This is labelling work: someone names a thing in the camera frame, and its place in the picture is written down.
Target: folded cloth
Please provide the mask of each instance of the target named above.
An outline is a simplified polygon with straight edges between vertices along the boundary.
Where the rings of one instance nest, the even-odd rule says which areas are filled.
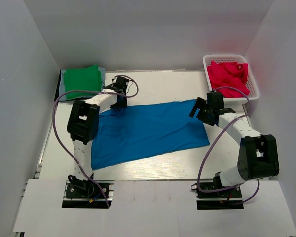
[[[212,89],[221,86],[234,87],[244,94],[248,95],[250,91],[247,89],[246,82],[248,76],[248,64],[237,62],[232,63],[215,63],[212,61],[211,65],[207,67],[209,80],[211,82]],[[224,97],[243,97],[243,95],[232,89],[219,89],[219,92]]]
[[[136,105],[101,113],[91,149],[92,169],[209,145],[203,123],[188,116],[194,104],[195,100]]]
[[[98,66],[89,68],[67,69],[64,74],[65,91],[70,90],[92,90],[101,91],[102,80]],[[93,96],[91,93],[75,92],[67,94],[67,99],[71,100],[83,96]]]
[[[101,73],[101,90],[105,87],[105,68],[101,68],[98,66],[98,70]],[[57,84],[57,89],[56,89],[56,94],[55,94],[55,101],[58,98],[59,95],[64,94],[65,91],[65,84],[64,84],[64,76],[65,76],[65,69],[60,70],[59,76],[58,76],[58,84]],[[72,99],[77,99],[77,98],[90,98],[94,95],[80,95],[78,97],[72,98]],[[69,100],[67,99],[67,95],[63,96],[59,101],[66,101]]]

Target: wall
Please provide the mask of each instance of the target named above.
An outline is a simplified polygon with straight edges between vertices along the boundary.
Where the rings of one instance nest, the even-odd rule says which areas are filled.
[[[296,226],[296,0],[274,1],[245,56],[261,93],[251,121],[277,138],[279,181]]]
[[[24,2],[0,0],[0,237],[34,175],[58,70]]]
[[[25,0],[61,68],[199,69],[243,55],[273,0]]]

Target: blue cloth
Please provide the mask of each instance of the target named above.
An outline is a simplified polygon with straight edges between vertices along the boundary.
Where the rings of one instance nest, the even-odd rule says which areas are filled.
[[[209,145],[203,123],[188,116],[194,103],[136,105],[101,113],[92,169]]]

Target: table top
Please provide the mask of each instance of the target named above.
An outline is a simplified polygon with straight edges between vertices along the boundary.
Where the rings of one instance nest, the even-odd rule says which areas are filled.
[[[128,99],[128,105],[157,104],[172,101],[184,101],[206,98],[209,92],[205,73],[202,71],[138,71],[106,73],[106,84],[118,74],[132,77],[139,86],[137,96]],[[130,87],[129,95],[136,92]],[[63,102],[56,112],[56,127],[60,139],[74,152],[73,143],[66,127],[72,102]],[[237,114],[244,114],[242,106],[232,107]],[[221,129],[205,124],[205,129],[212,143]],[[129,179],[196,179],[200,164],[209,146],[176,151],[150,158],[126,162],[94,171],[95,180],[129,180]],[[213,178],[214,174],[235,166],[238,160],[239,146],[226,133],[217,142],[205,164],[202,178]],[[40,179],[64,178],[74,171],[74,160],[58,144],[53,130],[48,137],[43,157]]]

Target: plastic basket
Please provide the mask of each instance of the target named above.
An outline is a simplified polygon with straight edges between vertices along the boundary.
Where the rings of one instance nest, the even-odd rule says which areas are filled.
[[[203,57],[203,63],[204,63],[207,84],[208,84],[210,91],[212,90],[212,86],[211,86],[211,82],[209,81],[207,66],[210,66],[212,61],[214,61],[215,63],[228,63],[228,62],[247,63],[247,60],[241,55],[235,55],[235,54],[205,55]],[[252,75],[249,65],[248,65],[248,80],[246,83],[246,87],[250,91],[250,94],[248,95],[249,99],[250,100],[257,100],[260,96],[260,93],[259,93],[255,78]],[[242,105],[242,104],[247,103],[247,99],[244,97],[224,98],[223,100],[227,105]]]

